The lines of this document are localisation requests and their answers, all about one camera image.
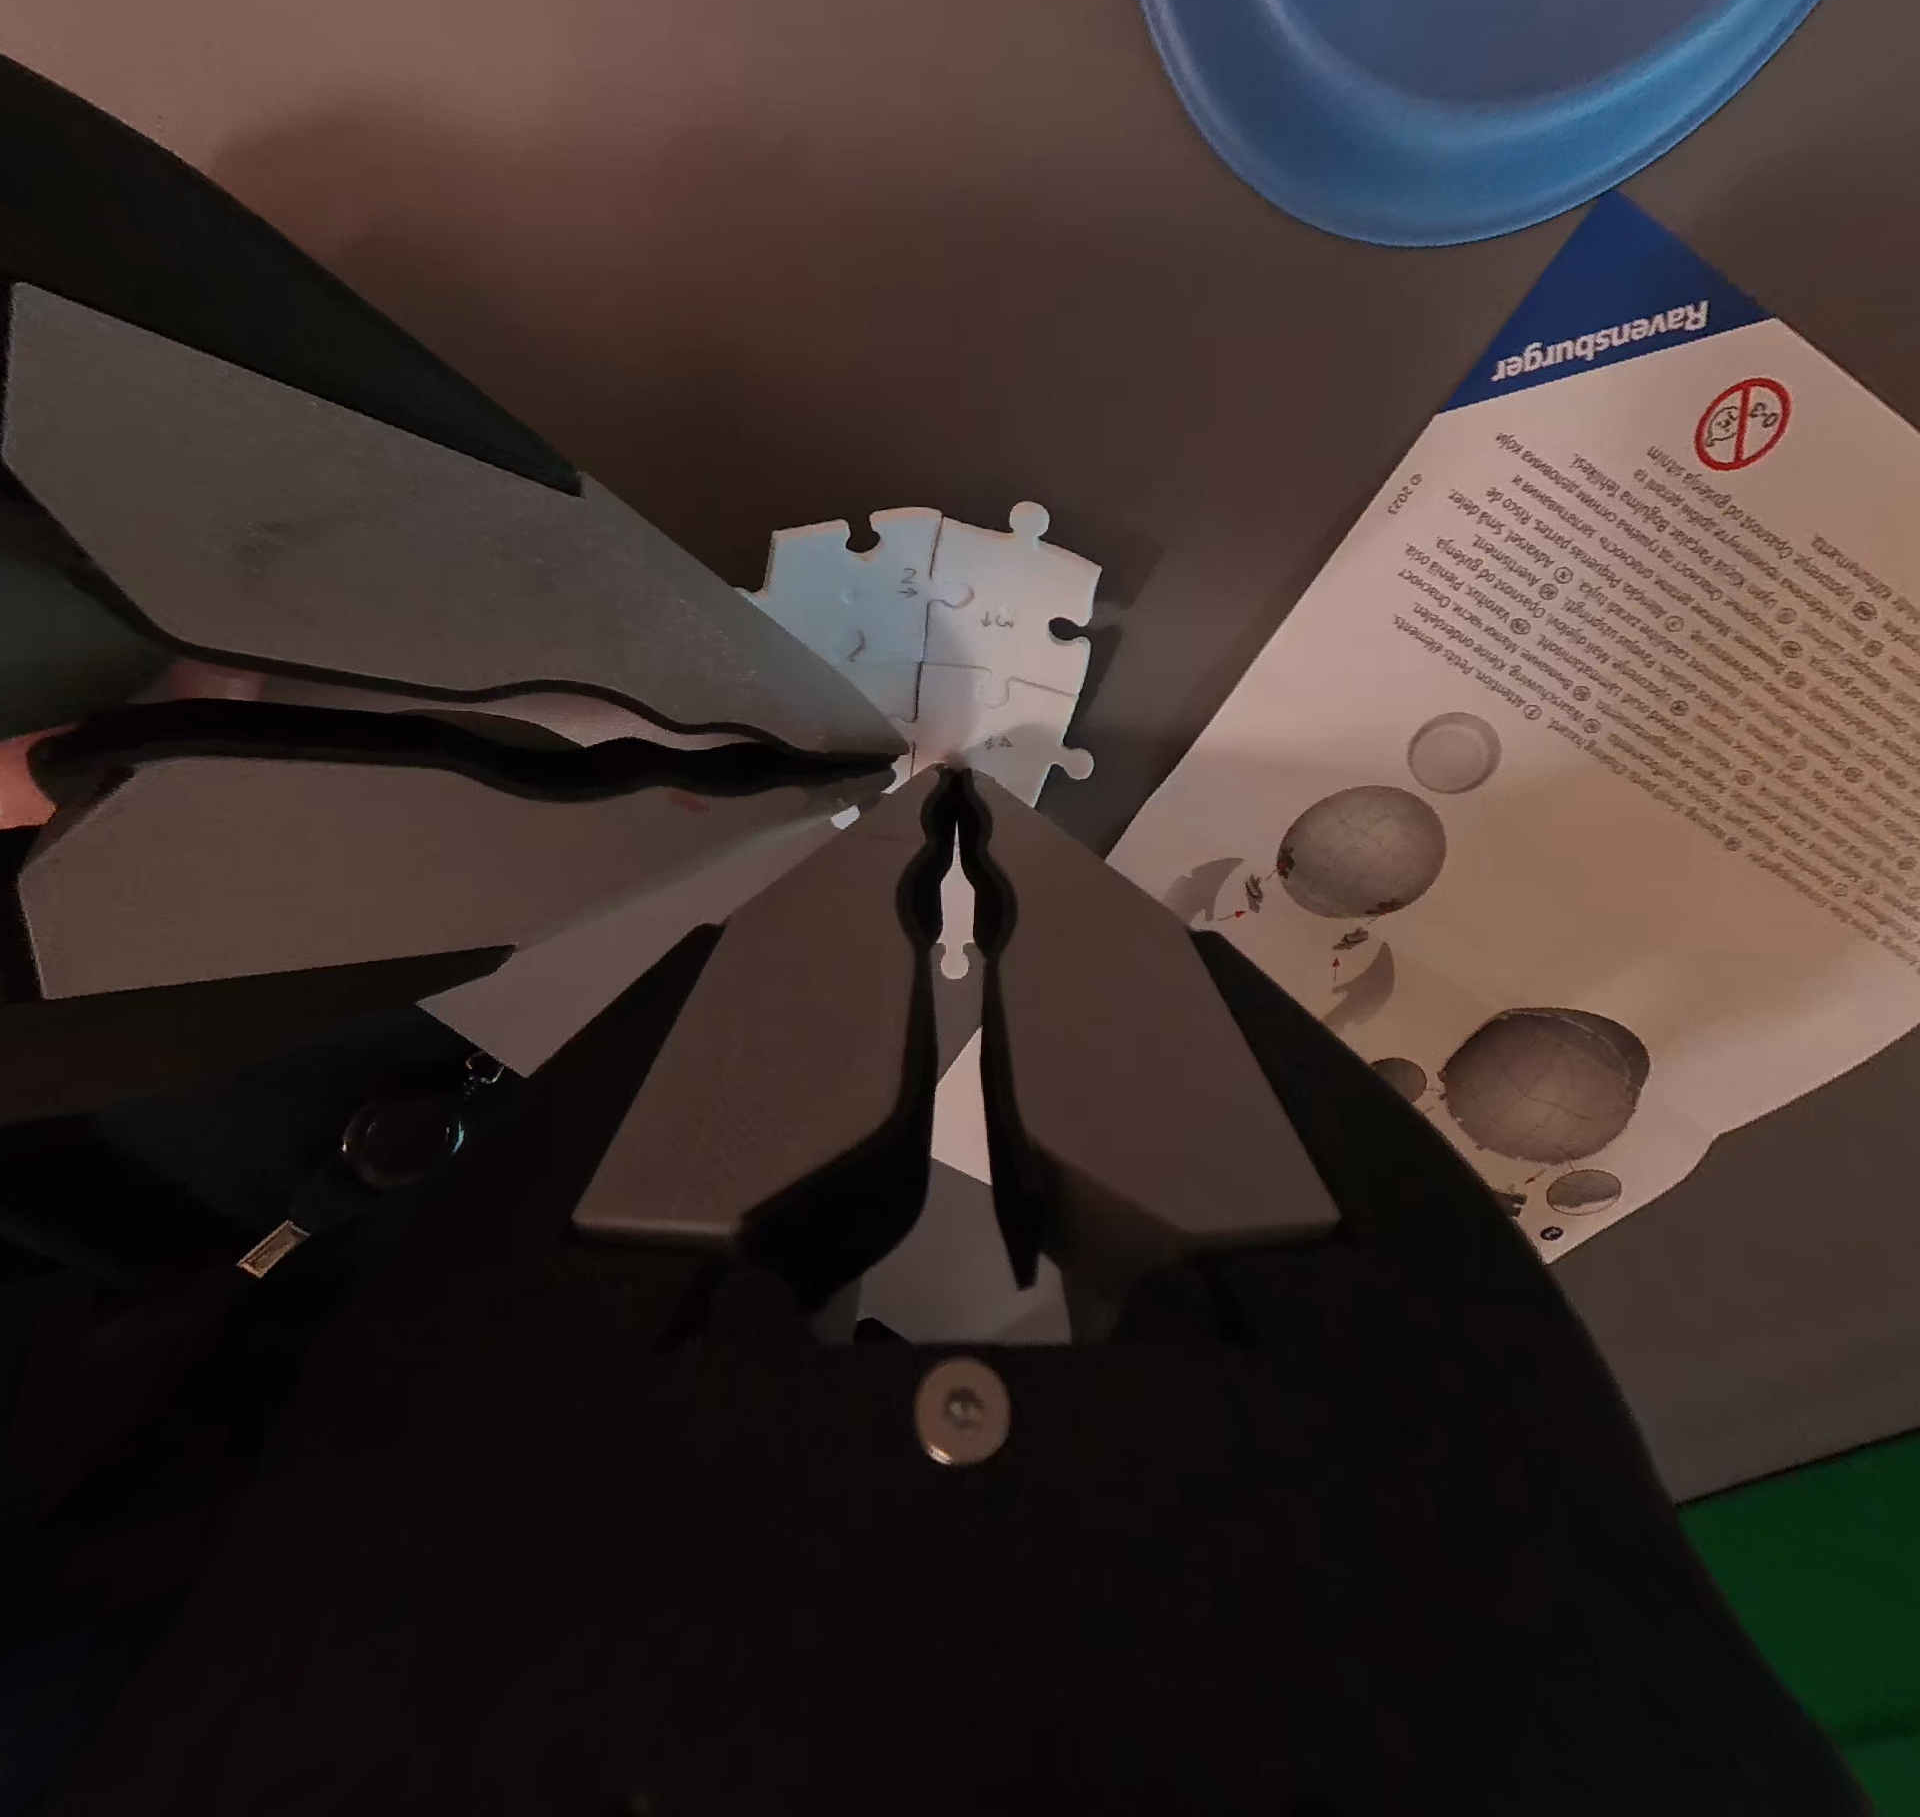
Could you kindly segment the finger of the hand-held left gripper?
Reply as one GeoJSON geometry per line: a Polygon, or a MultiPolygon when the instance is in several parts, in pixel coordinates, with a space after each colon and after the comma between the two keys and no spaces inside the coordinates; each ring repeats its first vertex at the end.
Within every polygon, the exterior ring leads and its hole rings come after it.
{"type": "Polygon", "coordinates": [[[877,801],[898,743],[54,737],[21,859],[32,994],[515,951],[877,801]]]}
{"type": "Polygon", "coordinates": [[[33,285],[7,337],[7,472],[190,653],[416,695],[565,692],[816,760],[905,749],[597,481],[524,479],[33,285]]]}

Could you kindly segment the green plastic bin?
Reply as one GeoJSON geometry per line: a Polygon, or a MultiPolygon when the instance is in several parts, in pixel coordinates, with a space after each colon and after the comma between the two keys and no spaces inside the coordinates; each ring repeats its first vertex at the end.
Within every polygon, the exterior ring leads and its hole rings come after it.
{"type": "Polygon", "coordinates": [[[1917,1435],[1686,1504],[1741,1627],[1877,1813],[1917,1811],[1917,1435]]]}

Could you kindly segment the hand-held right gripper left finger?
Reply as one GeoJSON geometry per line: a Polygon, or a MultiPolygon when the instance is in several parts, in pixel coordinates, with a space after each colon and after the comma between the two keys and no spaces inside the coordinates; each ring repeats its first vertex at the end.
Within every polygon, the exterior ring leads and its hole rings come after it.
{"type": "Polygon", "coordinates": [[[928,1193],[933,951],[957,780],[933,769],[733,913],[572,1223],[759,1269],[820,1311],[928,1193]]]}

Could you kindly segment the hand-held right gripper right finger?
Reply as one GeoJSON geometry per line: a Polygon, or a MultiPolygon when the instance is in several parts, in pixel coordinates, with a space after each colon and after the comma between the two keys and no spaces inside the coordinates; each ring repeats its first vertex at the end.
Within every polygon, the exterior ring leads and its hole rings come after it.
{"type": "Polygon", "coordinates": [[[1002,786],[957,776],[982,952],[979,1084],[1013,1277],[1093,1295],[1319,1240],[1328,1183],[1196,937],[1002,786]]]}

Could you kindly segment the blue round plastic stand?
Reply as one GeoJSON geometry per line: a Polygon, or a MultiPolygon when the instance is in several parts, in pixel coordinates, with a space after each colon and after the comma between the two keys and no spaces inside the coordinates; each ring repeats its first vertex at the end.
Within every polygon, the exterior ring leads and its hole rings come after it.
{"type": "Polygon", "coordinates": [[[1686,141],[1820,0],[1138,0],[1187,119],[1329,235],[1448,248],[1686,141]]]}

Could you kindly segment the black badge reel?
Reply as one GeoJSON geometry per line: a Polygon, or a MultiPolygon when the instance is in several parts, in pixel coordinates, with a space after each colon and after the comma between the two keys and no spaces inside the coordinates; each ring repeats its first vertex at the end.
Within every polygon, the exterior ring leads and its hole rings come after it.
{"type": "Polygon", "coordinates": [[[461,1159],[507,1065],[483,1051],[385,1080],[342,1129],[338,1160],[369,1191],[429,1180],[461,1159]]]}

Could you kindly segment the white joined puzzle section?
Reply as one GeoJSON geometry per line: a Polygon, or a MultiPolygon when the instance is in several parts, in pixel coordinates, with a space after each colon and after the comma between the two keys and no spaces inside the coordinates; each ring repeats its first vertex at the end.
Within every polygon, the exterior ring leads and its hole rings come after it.
{"type": "MultiPolygon", "coordinates": [[[[933,510],[872,512],[872,546],[848,523],[774,534],[749,599],[848,679],[900,731],[900,776],[965,763],[1035,805],[1045,780],[1091,774],[1067,747],[1086,679],[1099,568],[1046,541],[1048,515],[1016,505],[1001,533],[933,510]]],[[[756,896],[850,814],[783,829],[716,865],[541,940],[422,1010],[518,1074],[543,1065],[702,922],[756,896]]],[[[912,1236],[860,1292],[864,1323],[920,1345],[1050,1346],[1069,1333],[1062,1286],[1009,1274],[989,1197],[979,1098],[982,966],[960,865],[942,881],[937,1099],[930,1191],[912,1236]]]]}

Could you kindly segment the white instruction leaflet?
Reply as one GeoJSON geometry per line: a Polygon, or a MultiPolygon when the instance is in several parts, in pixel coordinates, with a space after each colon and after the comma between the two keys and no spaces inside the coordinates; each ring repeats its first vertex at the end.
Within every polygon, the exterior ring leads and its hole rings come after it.
{"type": "Polygon", "coordinates": [[[1571,1255],[1915,1028],[1915,450],[1597,199],[1112,865],[1571,1255]]]}

